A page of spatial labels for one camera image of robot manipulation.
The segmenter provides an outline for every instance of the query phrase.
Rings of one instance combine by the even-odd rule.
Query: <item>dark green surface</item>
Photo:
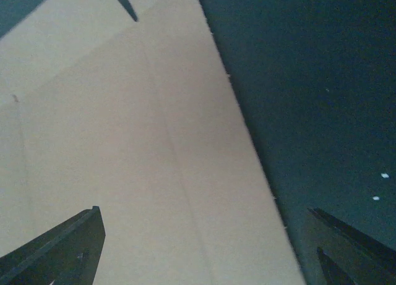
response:
[[[396,249],[395,0],[200,1],[301,264],[308,207]]]

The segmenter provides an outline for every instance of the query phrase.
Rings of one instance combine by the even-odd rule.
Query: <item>black floor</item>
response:
[[[309,207],[396,250],[396,0],[200,1],[303,269]]]

